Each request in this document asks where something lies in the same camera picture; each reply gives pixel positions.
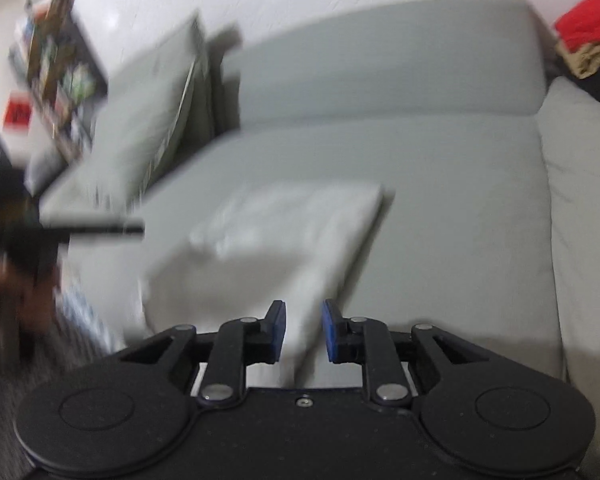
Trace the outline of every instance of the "gray sofa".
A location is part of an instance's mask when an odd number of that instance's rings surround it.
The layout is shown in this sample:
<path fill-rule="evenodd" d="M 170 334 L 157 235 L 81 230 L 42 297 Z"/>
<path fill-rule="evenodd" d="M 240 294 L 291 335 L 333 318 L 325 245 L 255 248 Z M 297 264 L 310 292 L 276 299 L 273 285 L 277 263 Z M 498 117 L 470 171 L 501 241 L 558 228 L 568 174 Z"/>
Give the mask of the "gray sofa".
<path fill-rule="evenodd" d="M 133 323 L 125 305 L 138 277 L 241 184 L 363 179 L 393 197 L 341 298 L 347 315 L 428 320 L 561 375 L 534 119 L 546 83 L 525 2 L 363 10 L 231 54 L 222 68 L 239 80 L 240 129 L 155 186 L 134 211 L 146 221 L 142 244 L 72 245 L 106 321 Z M 304 382 L 359 383 L 356 367 L 327 368 L 323 346 L 317 338 Z"/>

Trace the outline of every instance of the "throw pillow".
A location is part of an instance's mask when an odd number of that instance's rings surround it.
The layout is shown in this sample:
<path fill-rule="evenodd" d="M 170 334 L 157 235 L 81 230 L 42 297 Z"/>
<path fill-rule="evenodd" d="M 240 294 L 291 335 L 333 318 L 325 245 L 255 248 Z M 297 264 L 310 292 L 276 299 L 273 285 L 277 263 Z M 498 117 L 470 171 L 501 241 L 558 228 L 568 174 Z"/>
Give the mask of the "throw pillow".
<path fill-rule="evenodd" d="M 203 108 L 206 105 L 205 95 L 200 95 L 200 93 L 206 94 L 206 90 L 203 63 L 198 58 L 194 61 L 189 72 L 186 95 L 183 96 L 184 104 L 181 104 L 177 124 L 171 135 L 162 140 L 158 151 L 147 168 L 142 181 L 142 194 L 169 169 L 176 152 L 182 150 L 183 143 L 188 145 L 195 140 L 196 146 L 199 147 L 198 144 L 206 144 L 210 140 L 206 136 L 200 138 L 200 135 L 204 135 L 204 132 L 210 130 L 208 123 L 205 122 L 210 117 L 210 111 Z"/>
<path fill-rule="evenodd" d="M 208 54 L 198 14 L 187 18 L 157 44 L 125 60 L 109 77 L 109 97 L 116 98 L 147 81 L 185 73 L 199 59 L 208 74 Z"/>
<path fill-rule="evenodd" d="M 94 207 L 125 212 L 164 171 L 189 116 L 195 66 L 148 79 L 100 111 L 81 183 Z"/>
<path fill-rule="evenodd" d="M 27 189 L 33 196 L 42 195 L 67 166 L 67 162 L 55 146 L 31 157 L 25 171 Z"/>
<path fill-rule="evenodd" d="M 189 159 L 200 148 L 211 142 L 216 134 L 211 77 L 204 62 L 196 62 L 196 65 L 199 66 L 194 69 L 191 108 L 182 139 L 174 156 L 174 164 Z"/>

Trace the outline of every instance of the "sofa backrest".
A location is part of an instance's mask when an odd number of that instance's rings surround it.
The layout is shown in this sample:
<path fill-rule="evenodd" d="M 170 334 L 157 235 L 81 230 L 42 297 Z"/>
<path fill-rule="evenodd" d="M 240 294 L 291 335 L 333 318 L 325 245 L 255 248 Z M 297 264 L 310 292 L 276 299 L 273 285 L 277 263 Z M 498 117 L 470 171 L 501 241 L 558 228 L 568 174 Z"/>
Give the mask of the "sofa backrest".
<path fill-rule="evenodd" d="M 241 126 L 411 112 L 531 115 L 546 94 L 523 0 L 417 0 L 336 16 L 230 53 L 222 77 L 226 88 L 239 80 Z"/>

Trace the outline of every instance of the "metal screw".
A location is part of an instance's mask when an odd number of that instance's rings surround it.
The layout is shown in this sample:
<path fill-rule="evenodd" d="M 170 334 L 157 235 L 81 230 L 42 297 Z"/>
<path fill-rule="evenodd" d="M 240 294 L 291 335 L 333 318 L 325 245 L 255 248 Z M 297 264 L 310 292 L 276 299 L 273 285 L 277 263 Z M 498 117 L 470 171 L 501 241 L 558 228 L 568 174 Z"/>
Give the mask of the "metal screw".
<path fill-rule="evenodd" d="M 409 395 L 409 389 L 402 384 L 383 384 L 382 386 L 378 386 L 376 394 L 382 400 L 400 400 Z"/>
<path fill-rule="evenodd" d="M 314 402 L 309 397 L 300 397 L 296 400 L 296 406 L 298 408 L 310 408 L 314 405 Z"/>
<path fill-rule="evenodd" d="M 228 384 L 210 384 L 202 390 L 202 397 L 211 402 L 227 400 L 234 394 L 234 389 Z"/>

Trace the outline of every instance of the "sofa cushion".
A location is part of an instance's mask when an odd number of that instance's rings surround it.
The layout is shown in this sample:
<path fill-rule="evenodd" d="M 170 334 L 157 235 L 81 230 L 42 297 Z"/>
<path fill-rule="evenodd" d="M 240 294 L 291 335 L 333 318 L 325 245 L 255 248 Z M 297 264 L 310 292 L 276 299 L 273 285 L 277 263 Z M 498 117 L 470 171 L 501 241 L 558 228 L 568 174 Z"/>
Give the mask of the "sofa cushion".
<path fill-rule="evenodd" d="M 587 457 L 587 472 L 595 474 L 600 473 L 600 103 L 559 77 L 538 114 L 538 126 L 549 173 L 567 370 L 596 411 L 596 436 Z"/>
<path fill-rule="evenodd" d="M 198 13 L 189 16 L 156 45 L 126 60 L 109 78 L 109 98 L 115 99 L 152 80 L 164 80 L 189 71 L 196 62 L 192 110 L 181 143 L 186 153 L 203 146 L 214 136 L 210 98 L 209 56 Z"/>
<path fill-rule="evenodd" d="M 242 126 L 409 112 L 535 114 L 546 93 L 523 0 L 360 10 L 229 54 L 222 71 L 228 90 L 239 79 Z"/>
<path fill-rule="evenodd" d="M 347 315 L 403 329 L 428 320 L 561 374 L 549 192 L 534 118 L 400 116 L 228 135 L 152 188 L 134 212 L 146 222 L 142 243 L 72 243 L 70 257 L 100 315 L 126 328 L 138 278 L 237 188 L 330 179 L 379 182 L 395 193 L 353 278 Z M 218 312 L 218 323 L 227 317 L 235 313 Z M 306 337 L 324 353 L 320 333 Z M 355 365 L 315 370 L 307 384 L 361 381 Z"/>

